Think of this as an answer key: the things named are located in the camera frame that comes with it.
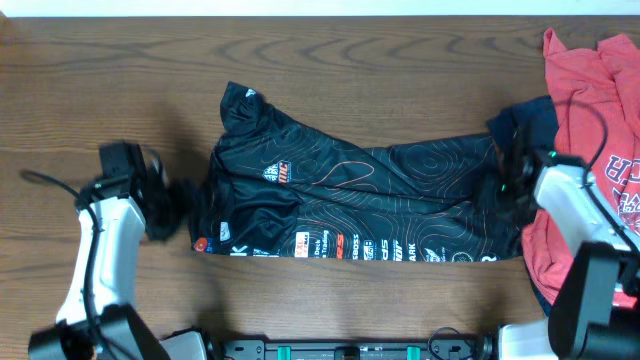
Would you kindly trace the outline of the black orange-patterned jersey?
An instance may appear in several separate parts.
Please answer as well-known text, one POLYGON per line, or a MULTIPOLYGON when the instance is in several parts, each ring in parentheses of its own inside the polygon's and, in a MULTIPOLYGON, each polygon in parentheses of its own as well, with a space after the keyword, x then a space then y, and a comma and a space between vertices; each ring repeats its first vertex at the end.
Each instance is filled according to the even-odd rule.
POLYGON ((224 132, 190 223, 197 252, 397 262, 522 253, 519 228, 472 202, 497 167, 485 134, 362 148, 233 82, 220 117, 224 132))

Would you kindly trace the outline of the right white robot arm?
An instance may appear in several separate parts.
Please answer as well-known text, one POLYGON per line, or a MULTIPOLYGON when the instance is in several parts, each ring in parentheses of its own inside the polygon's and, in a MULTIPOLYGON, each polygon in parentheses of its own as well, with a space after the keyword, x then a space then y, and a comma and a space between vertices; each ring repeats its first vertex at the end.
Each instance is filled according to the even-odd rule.
POLYGON ((511 210, 545 210, 573 262, 549 317, 502 327, 496 359, 636 359, 639 309, 614 295, 639 294, 639 238, 599 192, 589 164, 518 139, 505 158, 501 197, 511 210))

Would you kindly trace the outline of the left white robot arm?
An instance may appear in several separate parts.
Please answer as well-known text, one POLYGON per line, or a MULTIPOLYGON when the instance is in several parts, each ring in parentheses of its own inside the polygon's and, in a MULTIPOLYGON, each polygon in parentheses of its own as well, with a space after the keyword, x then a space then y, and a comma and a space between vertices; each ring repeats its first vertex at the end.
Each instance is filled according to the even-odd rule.
POLYGON ((160 340, 135 309, 137 255, 146 230, 140 180, 100 179, 82 192, 81 240, 71 286, 54 325, 31 335, 31 359, 201 359, 204 336, 185 330, 160 340))

